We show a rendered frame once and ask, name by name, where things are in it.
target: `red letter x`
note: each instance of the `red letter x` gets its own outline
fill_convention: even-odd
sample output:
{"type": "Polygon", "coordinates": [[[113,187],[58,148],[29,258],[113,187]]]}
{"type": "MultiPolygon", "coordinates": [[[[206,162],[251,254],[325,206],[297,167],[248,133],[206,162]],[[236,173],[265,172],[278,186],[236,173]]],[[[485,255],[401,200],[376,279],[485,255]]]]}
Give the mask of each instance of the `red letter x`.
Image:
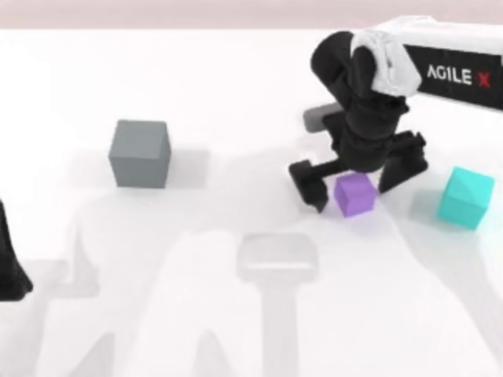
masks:
{"type": "Polygon", "coordinates": [[[489,72],[478,72],[479,74],[479,86],[484,88],[490,88],[489,84],[489,72]]]}

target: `white tabletop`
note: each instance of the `white tabletop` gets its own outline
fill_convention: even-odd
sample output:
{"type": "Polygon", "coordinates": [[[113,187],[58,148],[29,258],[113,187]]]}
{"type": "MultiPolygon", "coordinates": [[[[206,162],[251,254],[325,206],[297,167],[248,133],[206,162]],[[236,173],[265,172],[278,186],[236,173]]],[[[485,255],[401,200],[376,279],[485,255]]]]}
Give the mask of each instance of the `white tabletop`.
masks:
{"type": "Polygon", "coordinates": [[[302,122],[332,100],[309,69],[328,33],[0,34],[0,196],[35,282],[0,306],[0,374],[498,375],[503,113],[412,98],[429,171],[371,213],[316,214],[286,169],[334,157],[302,122]],[[165,190],[115,187],[118,119],[167,122],[165,190]],[[456,165],[497,178],[477,232],[433,218],[456,165]]]}

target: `robotic arm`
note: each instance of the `robotic arm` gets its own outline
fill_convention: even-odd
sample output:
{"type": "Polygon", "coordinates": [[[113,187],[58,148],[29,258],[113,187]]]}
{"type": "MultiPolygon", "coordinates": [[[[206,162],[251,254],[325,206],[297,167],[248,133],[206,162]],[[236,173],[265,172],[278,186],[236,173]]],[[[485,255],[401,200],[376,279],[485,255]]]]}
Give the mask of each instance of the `robotic arm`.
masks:
{"type": "Polygon", "coordinates": [[[396,134],[400,117],[409,111],[406,98],[421,84],[403,45],[382,31],[341,31],[317,46],[310,65],[343,110],[322,119],[339,158],[316,167],[302,161],[289,168],[306,204],[323,211],[328,202],[323,178],[329,175],[384,168],[382,193],[426,170],[422,136],[396,134]]]}

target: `cube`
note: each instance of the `cube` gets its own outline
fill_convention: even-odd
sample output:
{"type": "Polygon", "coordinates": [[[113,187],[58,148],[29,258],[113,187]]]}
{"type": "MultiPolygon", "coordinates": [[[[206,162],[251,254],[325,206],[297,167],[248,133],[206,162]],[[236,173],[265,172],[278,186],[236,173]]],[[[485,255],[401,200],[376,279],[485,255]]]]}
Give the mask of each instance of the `cube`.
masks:
{"type": "Polygon", "coordinates": [[[489,207],[494,184],[492,177],[454,167],[437,217],[467,229],[477,229],[489,207]]]}
{"type": "Polygon", "coordinates": [[[344,217],[349,218],[371,211],[377,190],[365,174],[353,173],[337,178],[334,196],[344,217]]]}
{"type": "Polygon", "coordinates": [[[171,160],[166,123],[120,120],[108,159],[118,187],[163,189],[171,160]]]}

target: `white surface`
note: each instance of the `white surface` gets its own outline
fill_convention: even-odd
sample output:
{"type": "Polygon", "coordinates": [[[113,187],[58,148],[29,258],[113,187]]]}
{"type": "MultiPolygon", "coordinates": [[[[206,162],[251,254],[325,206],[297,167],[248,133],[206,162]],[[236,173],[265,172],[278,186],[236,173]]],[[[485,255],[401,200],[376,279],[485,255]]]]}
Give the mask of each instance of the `white surface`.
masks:
{"type": "Polygon", "coordinates": [[[365,216],[343,220],[333,203],[314,214],[286,168],[332,158],[328,138],[302,125],[304,110],[331,101],[309,70],[325,36],[0,34],[0,196],[36,286],[0,306],[0,372],[104,377],[115,364],[121,377],[497,375],[503,114],[413,98],[401,128],[427,138],[430,170],[365,216]],[[106,156],[118,119],[168,122],[166,190],[115,188],[106,156]],[[454,164],[498,179],[477,233],[428,219],[454,164]],[[237,256],[255,232],[271,254],[282,242],[274,234],[286,233],[296,246],[280,254],[299,273],[318,266],[290,296],[296,305],[280,305],[288,292],[255,270],[275,298],[262,310],[260,290],[243,281],[237,256]],[[59,258],[70,258],[70,290],[57,291],[63,269],[35,261],[59,258]],[[292,353],[267,353],[270,374],[261,349],[278,338],[292,353]]]}

